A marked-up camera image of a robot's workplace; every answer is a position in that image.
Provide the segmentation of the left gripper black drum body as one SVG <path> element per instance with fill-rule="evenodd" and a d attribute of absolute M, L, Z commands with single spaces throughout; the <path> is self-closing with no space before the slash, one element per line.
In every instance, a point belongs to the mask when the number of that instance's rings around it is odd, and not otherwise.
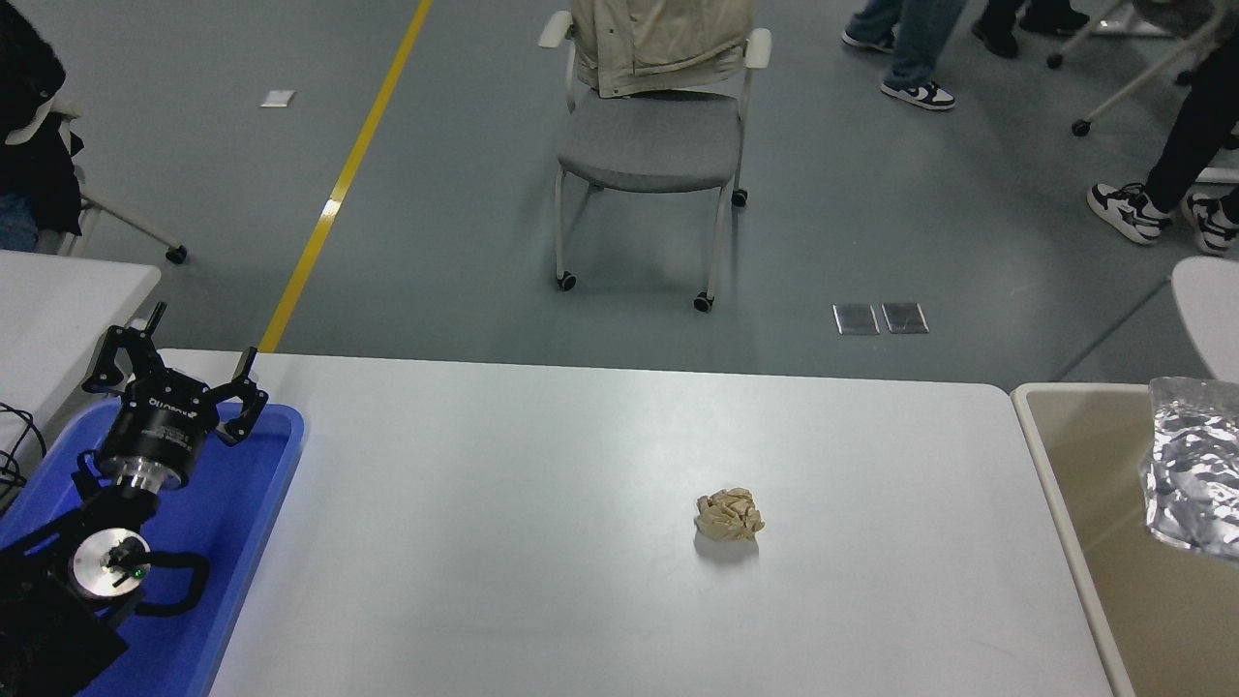
<path fill-rule="evenodd" d="M 124 389 L 121 407 L 98 447 L 97 465 L 142 458 L 161 465 L 195 465 L 204 437 L 217 425 L 207 402 L 207 384 L 178 371 L 135 378 Z"/>

